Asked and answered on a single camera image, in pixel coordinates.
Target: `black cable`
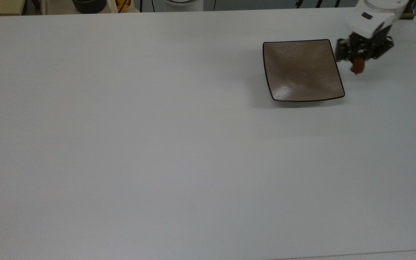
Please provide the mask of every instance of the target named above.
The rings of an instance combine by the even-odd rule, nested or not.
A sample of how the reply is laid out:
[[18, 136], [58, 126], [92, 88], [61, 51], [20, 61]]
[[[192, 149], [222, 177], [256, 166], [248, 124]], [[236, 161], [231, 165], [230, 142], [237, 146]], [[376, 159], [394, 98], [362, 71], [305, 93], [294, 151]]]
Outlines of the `black cable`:
[[121, 10], [123, 10], [123, 7], [124, 7], [124, 5], [126, 4], [126, 2], [127, 2], [127, 0], [124, 0], [124, 2], [123, 2], [123, 4], [122, 4], [122, 7], [120, 8], [120, 10], [118, 11], [118, 13], [120, 13], [121, 12]]
[[296, 8], [298, 9], [302, 4], [303, 4], [303, 0], [296, 1], [296, 3], [295, 3]]
[[27, 15], [27, 9], [28, 9], [28, 0], [25, 0], [25, 3], [23, 4], [23, 9], [22, 9], [22, 15]]
[[36, 10], [41, 10], [41, 4], [39, 3], [39, 0], [31, 0], [31, 2], [35, 6]]

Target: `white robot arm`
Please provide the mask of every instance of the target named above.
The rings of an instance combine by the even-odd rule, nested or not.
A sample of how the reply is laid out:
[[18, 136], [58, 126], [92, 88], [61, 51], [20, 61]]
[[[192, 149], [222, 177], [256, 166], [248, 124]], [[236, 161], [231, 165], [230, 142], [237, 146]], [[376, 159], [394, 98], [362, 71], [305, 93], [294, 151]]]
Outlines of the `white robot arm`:
[[353, 33], [348, 39], [338, 39], [335, 58], [337, 61], [351, 61], [351, 71], [361, 73], [365, 61], [377, 59], [394, 46], [388, 35], [408, 0], [359, 0], [345, 25]]

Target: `white appliance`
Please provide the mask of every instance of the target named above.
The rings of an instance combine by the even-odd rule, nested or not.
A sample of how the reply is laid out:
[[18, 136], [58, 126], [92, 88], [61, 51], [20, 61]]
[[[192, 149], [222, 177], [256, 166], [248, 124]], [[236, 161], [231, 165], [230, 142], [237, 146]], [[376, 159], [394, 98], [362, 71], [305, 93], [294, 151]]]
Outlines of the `white appliance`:
[[165, 12], [202, 12], [203, 0], [164, 0]]

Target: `square plate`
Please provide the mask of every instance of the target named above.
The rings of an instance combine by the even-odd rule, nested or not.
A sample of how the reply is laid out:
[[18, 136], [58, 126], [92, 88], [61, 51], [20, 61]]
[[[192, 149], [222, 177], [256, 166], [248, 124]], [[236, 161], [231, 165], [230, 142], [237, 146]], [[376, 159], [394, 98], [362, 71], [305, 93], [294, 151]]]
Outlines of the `square plate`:
[[310, 102], [338, 99], [345, 90], [329, 39], [263, 43], [272, 99]]

